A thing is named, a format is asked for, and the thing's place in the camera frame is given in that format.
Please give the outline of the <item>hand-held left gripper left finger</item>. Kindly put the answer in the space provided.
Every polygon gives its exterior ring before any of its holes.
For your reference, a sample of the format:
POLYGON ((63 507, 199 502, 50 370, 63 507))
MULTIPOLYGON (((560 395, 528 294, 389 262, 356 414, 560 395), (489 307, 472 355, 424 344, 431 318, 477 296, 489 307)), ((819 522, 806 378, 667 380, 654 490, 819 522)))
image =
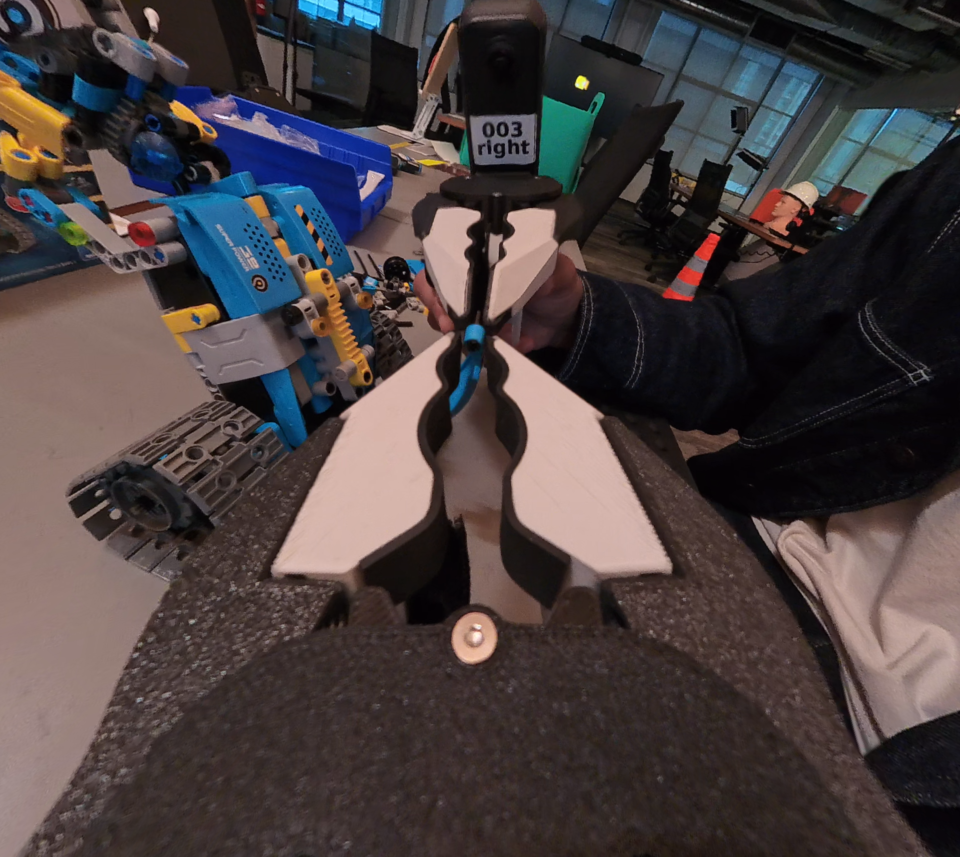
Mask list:
POLYGON ((426 583, 438 573, 449 536, 437 454, 458 378, 459 342, 439 339, 345 412, 276 578, 426 583))

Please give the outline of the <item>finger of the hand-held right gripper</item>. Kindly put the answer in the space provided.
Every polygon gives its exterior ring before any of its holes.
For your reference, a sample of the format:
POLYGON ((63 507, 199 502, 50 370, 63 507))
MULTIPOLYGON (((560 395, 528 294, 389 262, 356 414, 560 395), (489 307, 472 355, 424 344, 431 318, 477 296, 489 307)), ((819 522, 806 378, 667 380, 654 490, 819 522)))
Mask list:
POLYGON ((520 346, 522 311, 556 268, 559 243, 554 206, 525 207, 503 216, 502 234, 490 256, 486 326, 492 330, 507 315, 510 339, 520 346))
POLYGON ((423 302, 443 335, 478 323, 484 306, 484 218, 461 205, 437 205, 423 223, 423 302))

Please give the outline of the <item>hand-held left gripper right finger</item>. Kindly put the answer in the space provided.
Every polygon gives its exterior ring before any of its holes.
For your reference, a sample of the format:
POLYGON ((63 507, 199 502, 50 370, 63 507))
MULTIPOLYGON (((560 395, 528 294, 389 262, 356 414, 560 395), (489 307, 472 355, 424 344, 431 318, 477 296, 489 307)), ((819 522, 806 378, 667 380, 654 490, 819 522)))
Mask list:
POLYGON ((518 407, 525 442, 510 472, 518 523, 565 553, 577 576, 668 575, 665 547, 602 428, 601 412, 508 343, 506 402, 518 407))

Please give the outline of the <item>thin blue beam piece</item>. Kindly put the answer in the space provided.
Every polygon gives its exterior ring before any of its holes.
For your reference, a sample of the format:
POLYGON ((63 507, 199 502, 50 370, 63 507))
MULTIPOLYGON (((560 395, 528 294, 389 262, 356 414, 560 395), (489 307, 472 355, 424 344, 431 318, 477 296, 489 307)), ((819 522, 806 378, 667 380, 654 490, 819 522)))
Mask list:
POLYGON ((449 411, 452 418, 458 416, 471 401, 483 369, 486 330, 478 324, 468 325, 462 335, 462 362, 459 381, 449 395, 449 411))

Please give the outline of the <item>blue tracked toy robot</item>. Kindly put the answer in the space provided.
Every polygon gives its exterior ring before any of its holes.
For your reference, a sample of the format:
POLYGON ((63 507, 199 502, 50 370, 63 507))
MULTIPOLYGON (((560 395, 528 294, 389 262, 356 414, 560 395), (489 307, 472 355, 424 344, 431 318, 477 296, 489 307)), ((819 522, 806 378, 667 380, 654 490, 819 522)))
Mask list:
POLYGON ((313 191, 232 173, 175 101, 186 64, 102 27, 2 24, 2 249, 45 227, 141 275, 212 401, 84 472, 69 507, 170 582, 245 492, 329 411, 410 360, 313 191))

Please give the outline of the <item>person's right forearm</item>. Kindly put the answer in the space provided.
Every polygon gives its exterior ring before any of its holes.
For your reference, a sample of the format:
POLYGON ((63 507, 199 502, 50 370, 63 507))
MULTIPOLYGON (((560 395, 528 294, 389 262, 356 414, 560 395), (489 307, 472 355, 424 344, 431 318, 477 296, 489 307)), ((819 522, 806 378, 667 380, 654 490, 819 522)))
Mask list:
POLYGON ((794 263, 683 303, 585 274, 558 380, 680 430, 704 496, 773 519, 905 499, 958 470, 959 148, 794 263))

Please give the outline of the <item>person's right hand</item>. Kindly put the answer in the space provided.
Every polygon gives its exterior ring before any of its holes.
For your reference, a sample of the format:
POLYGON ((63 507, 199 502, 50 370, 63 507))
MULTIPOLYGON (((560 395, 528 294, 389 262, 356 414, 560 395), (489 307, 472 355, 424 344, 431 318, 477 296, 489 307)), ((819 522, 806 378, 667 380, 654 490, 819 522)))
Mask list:
POLYGON ((576 265, 559 252, 551 276, 528 301, 520 315, 520 329, 509 322, 499 336, 519 352, 545 348, 570 349, 579 326, 584 284, 576 265))

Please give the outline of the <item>black office chair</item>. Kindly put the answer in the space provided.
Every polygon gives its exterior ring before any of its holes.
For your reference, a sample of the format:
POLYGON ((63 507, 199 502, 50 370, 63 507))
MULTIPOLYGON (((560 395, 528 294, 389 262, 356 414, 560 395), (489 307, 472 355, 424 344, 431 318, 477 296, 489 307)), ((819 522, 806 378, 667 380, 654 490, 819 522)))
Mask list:
POLYGON ((674 227, 678 253, 684 258, 692 256, 707 237, 733 168, 709 160, 702 163, 694 191, 674 227))
POLYGON ((640 195, 634 213, 641 224, 639 239, 649 246, 672 218, 672 150, 659 149, 653 159, 649 182, 640 195))

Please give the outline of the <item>blue plastic bin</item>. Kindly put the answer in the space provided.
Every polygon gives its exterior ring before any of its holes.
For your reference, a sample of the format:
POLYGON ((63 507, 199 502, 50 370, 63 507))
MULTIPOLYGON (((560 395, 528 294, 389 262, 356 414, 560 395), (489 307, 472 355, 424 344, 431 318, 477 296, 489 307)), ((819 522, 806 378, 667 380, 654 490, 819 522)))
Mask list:
POLYGON ((243 119, 260 112, 275 128, 289 127, 316 141, 318 153, 215 121, 215 144, 228 157, 232 173, 249 172, 261 186, 307 187, 345 242, 389 202, 393 189, 389 146, 240 96, 235 102, 243 119))

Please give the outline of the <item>orange cone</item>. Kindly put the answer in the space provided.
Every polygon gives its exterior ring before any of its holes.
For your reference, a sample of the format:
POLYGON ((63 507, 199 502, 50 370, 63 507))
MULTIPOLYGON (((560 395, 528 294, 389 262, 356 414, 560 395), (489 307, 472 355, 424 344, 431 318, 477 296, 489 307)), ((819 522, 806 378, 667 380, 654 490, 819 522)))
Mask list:
POLYGON ((704 273, 714 256, 720 235, 710 232, 700 243, 693 256, 666 287, 662 296, 665 299, 690 302, 695 299, 702 284, 704 273))

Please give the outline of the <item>person's white shirt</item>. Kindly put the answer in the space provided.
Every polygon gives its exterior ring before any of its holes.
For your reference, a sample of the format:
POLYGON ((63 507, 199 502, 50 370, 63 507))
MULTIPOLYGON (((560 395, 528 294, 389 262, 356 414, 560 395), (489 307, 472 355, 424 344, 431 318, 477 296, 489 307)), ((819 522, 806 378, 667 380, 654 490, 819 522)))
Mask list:
POLYGON ((825 520, 752 521, 837 652, 862 753, 958 710, 958 471, 825 520))

